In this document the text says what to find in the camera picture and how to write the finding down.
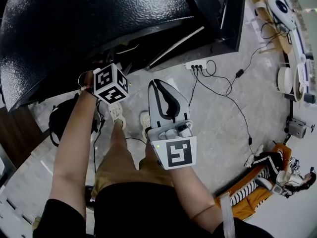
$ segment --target black bag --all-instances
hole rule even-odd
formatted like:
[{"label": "black bag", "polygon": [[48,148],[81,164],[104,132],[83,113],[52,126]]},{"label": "black bag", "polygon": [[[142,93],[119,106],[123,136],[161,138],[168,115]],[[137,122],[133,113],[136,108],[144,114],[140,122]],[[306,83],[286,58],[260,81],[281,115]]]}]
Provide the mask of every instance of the black bag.
[{"label": "black bag", "polygon": [[[49,128],[50,128],[50,138],[54,146],[59,146],[54,140],[52,133],[54,133],[59,140],[63,136],[64,130],[68,123],[71,113],[75,107],[79,95],[76,94],[73,99],[67,100],[57,107],[53,107],[53,111],[50,115]],[[91,133],[97,132],[97,120],[93,120]]]}]

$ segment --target electrical outlet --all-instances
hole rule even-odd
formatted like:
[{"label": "electrical outlet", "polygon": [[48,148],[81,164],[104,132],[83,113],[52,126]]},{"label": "electrical outlet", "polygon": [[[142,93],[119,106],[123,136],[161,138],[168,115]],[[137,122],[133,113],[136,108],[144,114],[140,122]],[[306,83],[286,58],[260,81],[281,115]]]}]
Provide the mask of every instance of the electrical outlet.
[{"label": "electrical outlet", "polygon": [[186,69],[207,69],[206,60],[195,60],[185,63]]}]

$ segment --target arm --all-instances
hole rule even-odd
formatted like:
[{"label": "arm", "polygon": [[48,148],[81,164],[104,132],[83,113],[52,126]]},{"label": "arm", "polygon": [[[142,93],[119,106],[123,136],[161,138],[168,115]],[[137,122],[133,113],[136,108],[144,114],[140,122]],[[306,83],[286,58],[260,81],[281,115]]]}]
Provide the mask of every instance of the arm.
[{"label": "arm", "polygon": [[178,199],[188,217],[213,233],[222,223],[222,213],[191,167],[170,171]]},{"label": "arm", "polygon": [[62,201],[86,219],[85,181],[96,98],[83,92],[69,118],[55,157],[50,199]]}]

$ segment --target fiducial marker cube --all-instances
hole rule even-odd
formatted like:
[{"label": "fiducial marker cube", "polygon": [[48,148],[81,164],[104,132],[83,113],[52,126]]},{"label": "fiducial marker cube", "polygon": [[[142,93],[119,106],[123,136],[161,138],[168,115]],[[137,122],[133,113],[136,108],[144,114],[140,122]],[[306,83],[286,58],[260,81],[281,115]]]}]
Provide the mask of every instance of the fiducial marker cube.
[{"label": "fiducial marker cube", "polygon": [[107,104],[129,97],[128,80],[114,63],[94,70],[94,94]]}]

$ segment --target striped cloth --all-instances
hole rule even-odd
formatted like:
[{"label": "striped cloth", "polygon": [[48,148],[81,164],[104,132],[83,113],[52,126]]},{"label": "striped cloth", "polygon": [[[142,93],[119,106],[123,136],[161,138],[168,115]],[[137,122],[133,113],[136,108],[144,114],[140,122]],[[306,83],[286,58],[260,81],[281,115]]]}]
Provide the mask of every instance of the striped cloth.
[{"label": "striped cloth", "polygon": [[[269,177],[268,168],[267,168],[267,167],[263,168],[263,169],[258,173],[258,175],[256,175],[255,178],[257,178],[257,177],[268,179],[268,177]],[[241,188],[240,190],[238,190],[237,192],[235,192],[235,193],[230,197],[231,206],[236,205],[236,204],[239,203],[242,199],[244,199],[245,197],[247,197],[248,195],[250,195],[257,187],[258,187],[258,185],[254,182],[254,179],[252,179],[248,184],[246,184],[243,188]]]},{"label": "striped cloth", "polygon": [[262,205],[265,201],[266,201],[266,199],[264,199],[264,200],[262,200],[260,203],[258,203],[258,205],[256,206],[256,209],[257,209],[260,205]]}]

